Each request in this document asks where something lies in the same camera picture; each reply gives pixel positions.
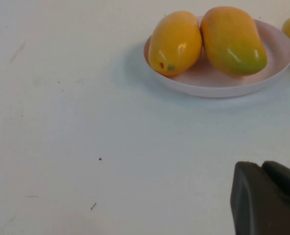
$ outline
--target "table surface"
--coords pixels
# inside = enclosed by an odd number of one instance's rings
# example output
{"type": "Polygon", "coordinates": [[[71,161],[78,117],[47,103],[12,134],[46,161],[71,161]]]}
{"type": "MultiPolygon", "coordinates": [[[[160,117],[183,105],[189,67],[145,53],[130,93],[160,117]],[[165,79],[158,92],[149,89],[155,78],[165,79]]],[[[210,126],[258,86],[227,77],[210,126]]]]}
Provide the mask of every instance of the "table surface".
{"type": "Polygon", "coordinates": [[[235,163],[290,167],[290,68],[202,99],[142,57],[164,14],[218,5],[290,17],[282,0],[0,1],[0,235],[234,234],[235,163]]]}

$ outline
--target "plate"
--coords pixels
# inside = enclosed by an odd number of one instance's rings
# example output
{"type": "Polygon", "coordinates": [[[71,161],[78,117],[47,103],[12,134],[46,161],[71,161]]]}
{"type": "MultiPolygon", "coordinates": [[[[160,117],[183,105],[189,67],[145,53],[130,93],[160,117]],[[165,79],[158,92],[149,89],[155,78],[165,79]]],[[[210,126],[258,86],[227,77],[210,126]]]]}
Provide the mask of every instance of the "plate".
{"type": "Polygon", "coordinates": [[[215,69],[202,51],[197,63],[186,72],[176,76],[163,76],[149,66],[149,38],[144,46],[144,57],[151,76],[175,91],[212,98],[246,95],[274,84],[283,77],[290,65],[290,39],[272,25],[259,20],[255,22],[268,56],[266,67],[260,72],[240,78],[230,77],[215,69]]]}

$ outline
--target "dark speck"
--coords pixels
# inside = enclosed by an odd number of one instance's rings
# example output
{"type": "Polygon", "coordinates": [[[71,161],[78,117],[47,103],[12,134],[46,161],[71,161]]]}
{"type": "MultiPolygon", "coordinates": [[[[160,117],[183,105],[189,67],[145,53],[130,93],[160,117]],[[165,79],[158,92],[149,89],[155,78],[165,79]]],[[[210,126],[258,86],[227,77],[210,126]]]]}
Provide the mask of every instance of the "dark speck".
{"type": "Polygon", "coordinates": [[[97,205],[97,203],[94,203],[94,205],[91,207],[91,210],[94,209],[94,207],[97,205]]]}

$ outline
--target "plate rim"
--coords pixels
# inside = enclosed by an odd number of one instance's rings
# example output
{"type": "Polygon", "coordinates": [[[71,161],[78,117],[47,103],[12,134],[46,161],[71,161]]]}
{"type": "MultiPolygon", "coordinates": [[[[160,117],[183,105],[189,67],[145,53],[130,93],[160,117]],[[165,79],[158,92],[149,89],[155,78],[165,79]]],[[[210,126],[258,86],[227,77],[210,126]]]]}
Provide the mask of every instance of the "plate rim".
{"type": "MultiPolygon", "coordinates": [[[[202,19],[202,16],[197,16],[198,20],[200,21],[200,19],[202,19]]],[[[260,21],[258,19],[254,19],[255,20],[255,23],[257,25],[258,24],[262,24],[262,25],[265,25],[269,28],[272,28],[273,30],[276,30],[278,32],[280,32],[282,34],[283,37],[285,37],[285,39],[287,40],[288,44],[290,45],[290,38],[283,32],[281,31],[280,29],[278,29],[277,27],[271,25],[271,24],[268,24],[266,22],[263,22],[263,21],[260,21]]],[[[178,81],[175,81],[175,80],[172,80],[166,76],[163,76],[162,74],[159,74],[158,72],[154,71],[151,66],[149,65],[149,63],[147,62],[146,58],[145,58],[145,55],[144,55],[144,60],[147,64],[147,66],[151,69],[152,72],[155,73],[156,77],[160,80],[160,81],[163,81],[165,85],[167,85],[166,83],[170,83],[170,84],[174,84],[174,85],[177,85],[179,87],[182,87],[182,88],[192,88],[192,89],[196,89],[196,90],[207,90],[209,92],[214,92],[214,91],[227,91],[227,90],[239,90],[239,89],[247,89],[247,88],[251,88],[251,87],[255,87],[255,86],[260,86],[261,84],[264,84],[264,83],[268,83],[270,80],[273,80],[273,78],[275,78],[276,76],[279,76],[280,74],[282,74],[289,66],[290,66],[290,61],[288,62],[288,64],[283,68],[281,69],[279,72],[277,72],[276,74],[274,74],[273,76],[270,76],[264,80],[261,80],[261,81],[258,81],[258,82],[254,82],[254,83],[251,83],[251,84],[245,84],[245,85],[239,85],[239,86],[233,86],[233,87],[207,87],[207,86],[198,86],[198,85],[192,85],[192,84],[187,84],[187,83],[182,83],[182,82],[178,82],[178,81]]],[[[174,90],[177,90],[179,92],[184,92],[182,91],[180,88],[178,89],[174,89],[174,90]]],[[[250,93],[254,93],[254,92],[257,92],[258,90],[255,90],[255,91],[252,91],[252,92],[247,92],[245,94],[250,94],[250,93]]],[[[226,96],[226,95],[220,95],[218,97],[229,97],[229,96],[226,96]]]]}

